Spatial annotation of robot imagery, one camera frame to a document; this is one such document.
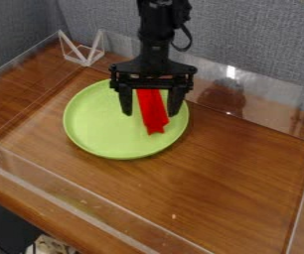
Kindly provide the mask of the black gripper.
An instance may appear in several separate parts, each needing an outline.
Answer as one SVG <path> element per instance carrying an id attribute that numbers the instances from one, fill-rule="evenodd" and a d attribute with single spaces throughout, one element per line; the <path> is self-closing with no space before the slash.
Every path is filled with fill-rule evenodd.
<path id="1" fill-rule="evenodd" d="M 192 65 L 170 60 L 166 60 L 164 64 L 149 65 L 136 58 L 126 62 L 113 63 L 109 66 L 109 72 L 109 87 L 117 91 L 121 112 L 126 116 L 132 115 L 132 89 L 169 89 L 168 116 L 177 114 L 187 90 L 191 90 L 193 86 L 193 75 L 197 69 Z"/>

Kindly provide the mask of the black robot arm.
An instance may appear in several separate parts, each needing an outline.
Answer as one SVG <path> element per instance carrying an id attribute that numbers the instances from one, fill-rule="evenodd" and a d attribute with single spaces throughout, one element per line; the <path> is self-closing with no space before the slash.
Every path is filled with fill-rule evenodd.
<path id="1" fill-rule="evenodd" d="M 169 60 L 169 47 L 185 52 L 192 35 L 185 27 L 192 6 L 188 0 L 136 0 L 140 17 L 138 56 L 109 66 L 109 87 L 118 94 L 121 112 L 132 114 L 133 89 L 165 89 L 166 113 L 177 114 L 185 94 L 193 88 L 197 69 Z"/>

